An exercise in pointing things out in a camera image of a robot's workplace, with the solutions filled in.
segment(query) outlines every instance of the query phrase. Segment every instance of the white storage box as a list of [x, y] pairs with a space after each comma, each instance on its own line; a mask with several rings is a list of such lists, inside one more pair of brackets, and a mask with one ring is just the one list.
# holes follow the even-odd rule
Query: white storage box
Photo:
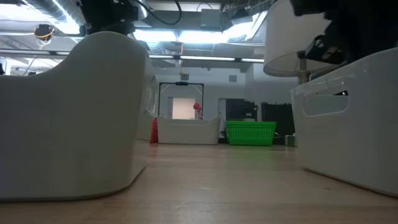
[[157, 118], [159, 143], [218, 144], [220, 118], [211, 120]]
[[149, 155], [136, 137], [140, 105], [154, 107], [143, 91], [151, 66], [139, 42], [98, 32], [47, 72], [0, 75], [0, 201], [97, 197], [131, 184]]
[[304, 168], [398, 196], [397, 58], [379, 52], [292, 90]]

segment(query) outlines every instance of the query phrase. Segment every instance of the air duct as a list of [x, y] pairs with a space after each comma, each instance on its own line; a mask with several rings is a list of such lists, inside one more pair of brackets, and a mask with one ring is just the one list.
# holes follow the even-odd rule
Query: air duct
[[57, 29], [66, 34], [79, 34], [84, 17], [74, 0], [21, 0], [34, 11], [43, 14]]
[[[161, 42], [147, 42], [150, 51], [155, 55], [175, 55], [176, 52], [169, 51], [164, 48], [164, 44]], [[180, 60], [164, 60], [165, 62], [177, 64]]]

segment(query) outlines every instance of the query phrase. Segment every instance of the fluorescent light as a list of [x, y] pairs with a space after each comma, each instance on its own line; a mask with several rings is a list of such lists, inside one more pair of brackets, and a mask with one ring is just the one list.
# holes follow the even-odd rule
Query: fluorescent light
[[136, 30], [134, 36], [137, 40], [145, 42], [176, 41], [174, 31]]
[[182, 60], [216, 60], [216, 61], [223, 61], [223, 62], [235, 61], [235, 58], [227, 58], [227, 57], [201, 57], [201, 56], [183, 56], [183, 55], [181, 55], [180, 58]]
[[69, 52], [57, 52], [57, 54], [61, 56], [67, 56], [69, 55]]
[[262, 22], [264, 22], [264, 19], [267, 16], [267, 12], [268, 11], [262, 11], [260, 13], [257, 13], [256, 15], [253, 15], [254, 24], [252, 25], [251, 30], [246, 34], [246, 40], [251, 40], [254, 37], [254, 35], [259, 30]]
[[45, 50], [12, 50], [12, 49], [1, 49], [0, 53], [4, 54], [29, 54], [29, 55], [50, 55], [50, 52]]
[[151, 59], [173, 59], [171, 55], [149, 55]]
[[264, 63], [264, 59], [259, 59], [259, 58], [242, 58], [242, 62]]
[[221, 32], [183, 31], [178, 41], [191, 44], [218, 44], [225, 43], [227, 39]]

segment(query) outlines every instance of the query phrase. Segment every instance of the wall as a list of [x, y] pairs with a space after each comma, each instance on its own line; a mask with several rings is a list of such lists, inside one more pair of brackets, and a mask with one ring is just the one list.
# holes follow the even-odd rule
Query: wall
[[259, 107], [257, 118], [261, 121], [261, 103], [291, 103], [290, 90], [299, 85], [299, 80], [279, 78], [264, 74], [262, 64], [254, 64], [246, 73], [245, 99]]
[[[190, 74], [189, 82], [203, 83], [205, 85], [203, 95], [203, 119], [211, 119], [218, 116], [218, 100], [220, 98], [244, 99], [245, 97], [245, 73], [240, 73], [239, 69], [212, 68], [210, 71], [205, 68], [184, 68], [184, 73]], [[159, 82], [179, 82], [179, 68], [169, 68], [167, 70], [156, 70]], [[228, 76], [237, 75], [238, 82], [229, 83]], [[167, 114], [169, 97], [189, 97], [196, 99], [201, 104], [201, 95], [194, 88], [187, 86], [170, 85], [161, 94], [160, 113]]]

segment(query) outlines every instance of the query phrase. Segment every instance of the white lampshade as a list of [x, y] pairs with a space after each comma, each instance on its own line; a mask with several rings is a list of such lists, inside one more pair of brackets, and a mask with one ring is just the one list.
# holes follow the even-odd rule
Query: white lampshade
[[[300, 62], [297, 52], [305, 50], [314, 38], [324, 34], [330, 21], [321, 14], [295, 16], [289, 0], [279, 0], [266, 16], [266, 47], [264, 73], [276, 77], [296, 77]], [[307, 70], [331, 66], [327, 63], [307, 60]]]

